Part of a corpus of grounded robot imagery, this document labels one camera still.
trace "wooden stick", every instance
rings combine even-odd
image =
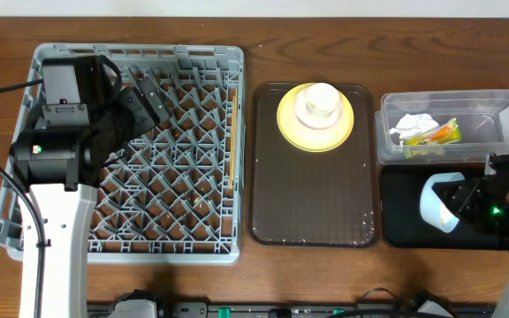
[[[229,168],[229,188],[233,189],[233,183],[235,182],[235,143],[237,139],[237,88],[235,90],[235,96],[233,96],[233,110],[231,114],[231,163]]]

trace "wooden table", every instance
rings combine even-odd
[[[43,42],[237,45],[249,101],[271,81],[358,83],[377,109],[390,92],[509,88],[508,19],[0,18],[0,87],[25,81]],[[0,95],[0,164],[21,95]],[[109,302],[139,288],[217,302],[339,303],[383,286],[496,302],[509,278],[504,252],[404,250],[382,240],[363,250],[270,247],[243,238],[232,267],[89,266],[88,299]],[[0,316],[18,314],[20,276],[21,264],[0,247]]]

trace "yellow snack wrapper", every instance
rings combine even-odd
[[[403,141],[403,145],[406,146],[421,146],[421,145],[444,145],[452,142],[460,141],[462,136],[460,135],[459,124],[457,124],[457,118],[451,118],[445,125],[441,125],[432,132],[424,133],[421,136],[412,138],[411,140]],[[404,156],[409,158],[414,155],[444,155],[442,148],[436,149],[406,149]]]

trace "gray dish rack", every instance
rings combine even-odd
[[[88,233],[90,263],[230,265],[239,258],[245,147],[245,59],[227,46],[40,45],[28,74],[39,79],[47,57],[103,54],[124,85],[155,77],[174,118],[130,142],[123,161],[102,170]],[[233,96],[237,114],[232,114]],[[23,95],[13,140],[28,110],[44,98]],[[232,116],[236,120],[231,154]],[[230,166],[235,161],[234,186]],[[11,172],[8,162],[7,172]],[[21,215],[15,193],[0,190],[0,246],[22,260]]]

